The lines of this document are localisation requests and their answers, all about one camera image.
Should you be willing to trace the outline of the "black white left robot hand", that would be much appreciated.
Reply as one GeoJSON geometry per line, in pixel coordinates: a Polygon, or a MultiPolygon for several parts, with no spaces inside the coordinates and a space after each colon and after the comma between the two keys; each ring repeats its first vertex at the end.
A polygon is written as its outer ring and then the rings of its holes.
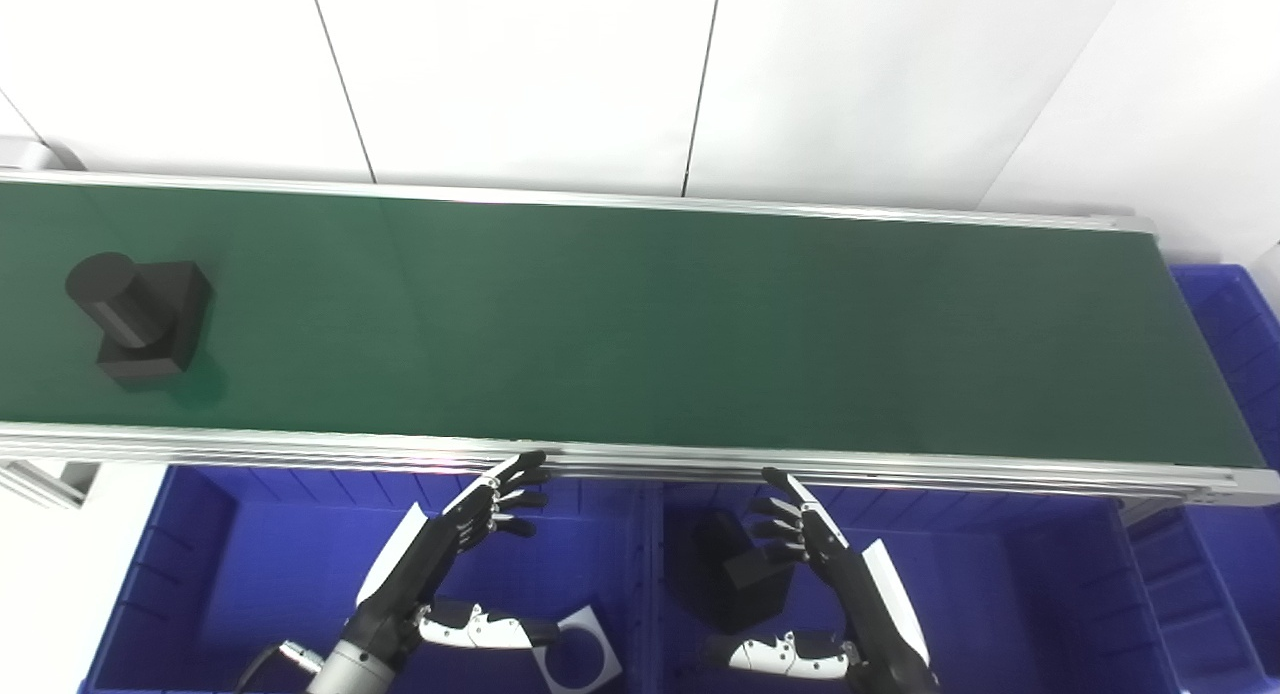
{"type": "Polygon", "coordinates": [[[340,634],[340,644],[357,665],[380,665],[398,674],[422,643],[518,650],[558,639],[561,631],[553,622],[502,616],[479,604],[463,609],[436,599],[456,558],[486,537],[535,535],[535,525],[513,512],[547,504],[547,494],[538,490],[550,478],[545,461],[545,451],[512,456],[471,481],[438,516],[424,520],[340,634]]]}

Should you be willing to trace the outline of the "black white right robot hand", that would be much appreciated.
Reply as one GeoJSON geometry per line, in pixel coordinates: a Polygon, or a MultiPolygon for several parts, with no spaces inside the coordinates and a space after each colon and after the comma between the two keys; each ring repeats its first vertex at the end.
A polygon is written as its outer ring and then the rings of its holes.
{"type": "Polygon", "coordinates": [[[806,565],[835,594],[841,635],[788,630],[772,639],[709,636],[713,665],[808,681],[841,681],[852,693],[938,693],[919,618],[883,542],[858,551],[819,498],[792,474],[765,466],[782,497],[758,497],[751,534],[772,563],[806,565]]]}

